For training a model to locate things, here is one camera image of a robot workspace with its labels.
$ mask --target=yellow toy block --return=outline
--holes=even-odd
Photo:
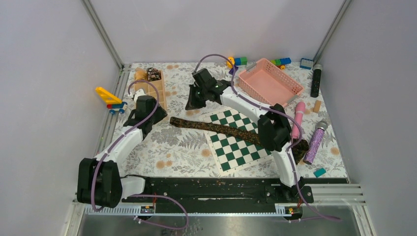
[[[231,62],[233,63],[233,65],[235,64],[235,59],[234,59],[233,57],[229,57],[229,58],[227,58],[227,59],[229,59],[229,61],[231,61]],[[230,63],[229,63],[228,61],[226,61],[226,65],[227,65],[230,69],[232,69],[232,65],[230,65]]]
[[[96,87],[95,92],[103,99],[103,101],[109,105],[109,104],[120,104],[121,99],[114,96],[113,94],[109,93],[107,90],[105,90],[102,87]]]

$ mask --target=teal eraser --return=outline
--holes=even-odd
[[[326,173],[326,170],[324,168],[320,168],[316,170],[313,174],[316,176],[316,178],[324,175]]]

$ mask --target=purple glitter microphone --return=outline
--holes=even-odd
[[[311,137],[310,149],[304,157],[304,163],[308,165],[311,165],[311,163],[313,163],[327,127],[328,125],[324,120],[316,124],[316,131],[314,132],[313,137]]]

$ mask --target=pink basket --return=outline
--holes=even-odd
[[[239,74],[239,87],[256,100],[285,107],[304,91],[304,87],[262,58]]]

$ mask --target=yellow toy ladder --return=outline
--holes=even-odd
[[[105,90],[102,87],[96,87],[95,92],[103,99],[103,101],[109,105],[109,104],[120,104],[121,100],[114,96],[113,94],[109,93],[107,90]]]

